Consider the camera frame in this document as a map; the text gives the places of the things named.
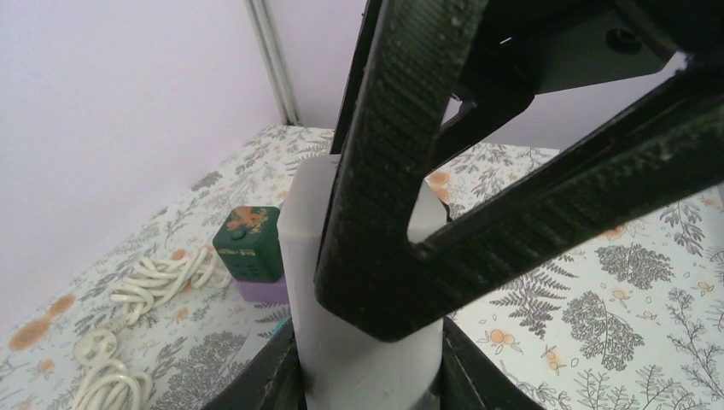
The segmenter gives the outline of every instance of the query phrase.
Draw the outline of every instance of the green box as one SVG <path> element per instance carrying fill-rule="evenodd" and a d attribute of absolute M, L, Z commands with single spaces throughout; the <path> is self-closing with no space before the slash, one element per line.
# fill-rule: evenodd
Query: green box
<path fill-rule="evenodd" d="M 243 282 L 277 282 L 284 274 L 279 248 L 279 208 L 234 208 L 213 237 L 231 276 Z"/>

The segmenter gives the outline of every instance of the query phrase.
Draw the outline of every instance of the screw hole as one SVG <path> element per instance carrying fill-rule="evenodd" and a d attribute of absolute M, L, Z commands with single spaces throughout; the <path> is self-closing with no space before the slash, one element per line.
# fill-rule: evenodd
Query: screw hole
<path fill-rule="evenodd" d="M 639 37 L 625 28 L 612 28 L 606 32 L 606 45 L 617 54 L 635 56 L 641 52 L 644 45 Z"/>

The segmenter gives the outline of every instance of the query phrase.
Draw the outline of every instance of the fern pattern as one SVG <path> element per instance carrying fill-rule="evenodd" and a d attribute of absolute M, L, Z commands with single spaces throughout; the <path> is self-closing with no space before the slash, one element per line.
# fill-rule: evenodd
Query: fern pattern
<path fill-rule="evenodd" d="M 108 287 L 144 256 L 205 246 L 236 206 L 281 207 L 297 167 L 323 155 L 333 135 L 270 126 L 198 175 L 177 201 L 159 204 L 148 223 L 0 341 L 0 408 L 70 408 L 87 372 L 73 360 L 73 345 L 118 314 Z M 456 219 L 556 154 L 479 143 L 429 181 Z M 718 193 L 703 191 L 607 231 L 449 317 L 471 340 L 487 340 L 478 346 L 545 409 L 720 409 L 722 226 Z M 65 305 L 54 302 L 61 299 Z M 119 332 L 118 357 L 153 377 L 148 408 L 201 408 L 289 313 L 289 304 L 244 301 L 234 286 L 185 291 Z"/>

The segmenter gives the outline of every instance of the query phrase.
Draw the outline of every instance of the cable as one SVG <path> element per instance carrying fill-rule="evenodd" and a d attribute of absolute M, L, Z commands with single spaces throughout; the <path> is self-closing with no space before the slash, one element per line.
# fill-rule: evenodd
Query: cable
<path fill-rule="evenodd" d="M 144 257 L 133 273 L 111 286 L 110 299 L 122 303 L 120 316 L 89 331 L 73 346 L 75 360 L 90 367 L 80 383 L 73 410 L 141 410 L 151 395 L 153 379 L 145 372 L 130 373 L 120 360 L 116 335 L 144 314 L 170 301 L 186 284 L 200 288 L 208 283 L 224 288 L 231 282 L 228 272 L 216 272 L 216 254 L 202 248 L 179 260 L 152 261 Z"/>

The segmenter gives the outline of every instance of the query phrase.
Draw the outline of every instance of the purple block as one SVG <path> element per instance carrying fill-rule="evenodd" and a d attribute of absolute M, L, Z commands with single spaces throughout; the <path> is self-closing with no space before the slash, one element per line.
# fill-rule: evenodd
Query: purple block
<path fill-rule="evenodd" d="M 241 280 L 234 280 L 234 283 L 246 302 L 289 303 L 287 280 L 284 276 L 273 284 Z"/>

